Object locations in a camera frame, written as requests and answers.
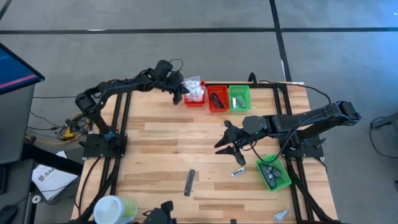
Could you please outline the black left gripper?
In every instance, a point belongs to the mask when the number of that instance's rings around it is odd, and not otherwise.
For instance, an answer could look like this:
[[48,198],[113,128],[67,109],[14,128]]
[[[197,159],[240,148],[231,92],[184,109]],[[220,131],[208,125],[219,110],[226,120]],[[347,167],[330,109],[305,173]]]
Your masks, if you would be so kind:
[[182,84],[183,78],[180,72],[172,72],[168,77],[169,93],[173,94],[173,104],[177,105],[182,100],[183,93],[189,93],[190,90]]

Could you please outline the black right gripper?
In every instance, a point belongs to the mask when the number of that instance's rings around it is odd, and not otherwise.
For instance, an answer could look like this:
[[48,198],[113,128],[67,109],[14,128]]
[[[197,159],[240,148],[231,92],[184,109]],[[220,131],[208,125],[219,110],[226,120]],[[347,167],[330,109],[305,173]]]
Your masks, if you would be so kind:
[[246,165],[246,160],[241,152],[244,146],[249,144],[249,141],[245,138],[243,130],[234,126],[231,121],[226,120],[224,122],[226,131],[223,137],[214,145],[214,148],[219,148],[227,144],[232,144],[232,146],[227,146],[224,149],[216,151],[215,154],[228,154],[234,156],[236,162],[240,166]]

